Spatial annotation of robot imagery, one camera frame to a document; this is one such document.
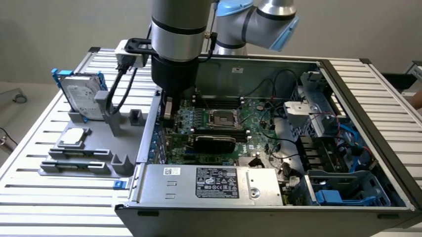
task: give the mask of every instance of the green circuit board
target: green circuit board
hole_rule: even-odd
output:
[[[260,120],[270,124],[271,114],[266,113],[266,109],[259,111],[258,105],[264,105],[258,100],[248,100],[239,109],[202,109],[195,108],[184,101],[178,113],[178,128],[167,131],[166,135],[166,156],[170,164],[208,164],[208,165],[234,165],[239,157],[251,157],[256,152],[264,152],[264,145],[275,144],[275,141],[264,137],[262,134],[263,127]],[[235,114],[235,126],[228,129],[248,130],[250,139],[247,142],[236,142],[235,150],[230,154],[200,154],[192,148],[192,139],[195,136],[190,133],[191,128],[196,129],[226,129],[224,126],[215,126],[211,121],[212,112],[219,114]],[[274,130],[263,130],[270,137],[275,137]]]

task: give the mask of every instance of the power supply label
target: power supply label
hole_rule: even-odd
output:
[[[239,198],[235,168],[196,168],[195,195],[199,198]]]

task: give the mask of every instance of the warning label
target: warning label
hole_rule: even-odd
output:
[[[196,168],[199,198],[239,198],[238,172],[235,168]]]

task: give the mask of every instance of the slotted metal surface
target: slotted metal surface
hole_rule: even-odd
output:
[[[397,105],[389,91],[382,89],[379,79],[371,76],[359,60],[330,60],[347,85],[354,88],[351,91],[369,110],[369,115],[381,127],[391,147],[397,149],[403,163],[409,164],[407,168],[415,177],[422,177],[422,167],[418,167],[421,159],[414,155],[421,154],[422,146],[409,146],[410,141],[422,143],[417,123],[406,114],[406,110]],[[77,71],[101,71],[111,87],[116,75],[115,66],[113,50],[103,49],[85,57]],[[113,103],[120,101],[128,80],[129,75],[121,79]],[[375,89],[359,85],[375,85]],[[148,112],[155,88],[147,65],[137,71],[121,111],[140,108],[144,113]],[[113,204],[125,201],[128,191],[112,190],[113,179],[37,175],[40,162],[45,159],[48,149],[53,147],[69,121],[68,109],[65,99],[59,93],[0,168],[0,236],[131,236],[112,209]],[[418,231],[422,231],[421,224],[406,230],[382,232],[375,236],[413,237],[418,236]]]

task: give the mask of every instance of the motherboard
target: motherboard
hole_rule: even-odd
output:
[[[175,128],[167,130],[168,164],[238,165],[239,158],[268,154],[275,137],[271,103],[262,100],[184,100]]]

